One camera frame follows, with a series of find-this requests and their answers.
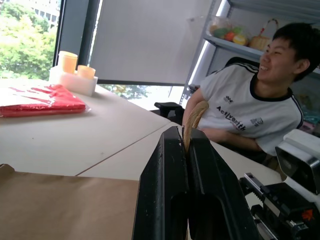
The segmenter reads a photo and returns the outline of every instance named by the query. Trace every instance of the metal shelf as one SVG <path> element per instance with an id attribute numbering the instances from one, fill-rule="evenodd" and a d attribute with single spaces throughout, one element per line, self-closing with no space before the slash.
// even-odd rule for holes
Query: metal shelf
<path id="1" fill-rule="evenodd" d="M 306 23 L 320 23 L 318 0 L 228 0 L 232 8 L 286 17 Z"/>
<path id="2" fill-rule="evenodd" d="M 263 51 L 259 51 L 256 49 L 253 49 L 251 47 L 242 46 L 236 43 L 233 43 L 231 41 L 226 41 L 214 36 L 205 35 L 205 40 L 207 40 L 209 43 L 215 45 L 216 47 L 220 47 L 222 49 L 226 49 L 238 54 L 242 54 L 251 58 L 254 58 L 256 60 L 259 60 L 262 54 L 264 54 Z M 320 77 L 320 68 L 316 68 L 313 73 L 311 73 L 313 77 L 319 78 Z"/>

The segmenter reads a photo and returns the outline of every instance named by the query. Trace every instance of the smile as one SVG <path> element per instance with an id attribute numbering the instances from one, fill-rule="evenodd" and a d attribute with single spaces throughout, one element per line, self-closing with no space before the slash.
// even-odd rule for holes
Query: smile
<path id="1" fill-rule="evenodd" d="M 267 68 L 266 66 L 261 66 L 261 65 L 260 65 L 259 69 L 264 70 L 264 71 L 268 71 L 269 70 L 269 68 Z"/>

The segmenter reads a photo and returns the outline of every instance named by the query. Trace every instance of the plastic bag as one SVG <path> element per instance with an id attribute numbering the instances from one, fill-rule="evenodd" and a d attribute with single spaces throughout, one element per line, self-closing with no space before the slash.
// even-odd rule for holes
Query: plastic bag
<path id="1" fill-rule="evenodd" d="M 245 26 L 233 24 L 228 18 L 214 16 L 208 32 L 215 38 L 224 39 L 243 46 L 248 45 L 251 35 Z"/>
<path id="2" fill-rule="evenodd" d="M 86 104 L 62 85 L 19 85 L 0 88 L 0 117 L 77 114 Z"/>

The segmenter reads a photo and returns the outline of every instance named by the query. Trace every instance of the white t-shirt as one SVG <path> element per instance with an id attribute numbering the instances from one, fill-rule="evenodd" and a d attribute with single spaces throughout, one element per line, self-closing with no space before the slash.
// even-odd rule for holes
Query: white t-shirt
<path id="1" fill-rule="evenodd" d="M 200 88 L 209 109 L 198 127 L 253 138 L 265 153 L 275 156 L 275 147 L 302 125 L 304 116 L 291 89 L 283 97 L 257 96 L 257 73 L 254 66 L 236 63 L 207 76 Z"/>

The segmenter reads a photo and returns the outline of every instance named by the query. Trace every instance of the brown paper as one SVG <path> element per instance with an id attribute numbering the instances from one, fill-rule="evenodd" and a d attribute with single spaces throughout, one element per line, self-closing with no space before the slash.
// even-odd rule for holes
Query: brown paper
<path id="1" fill-rule="evenodd" d="M 0 240 L 130 240 L 138 186 L 0 165 Z"/>

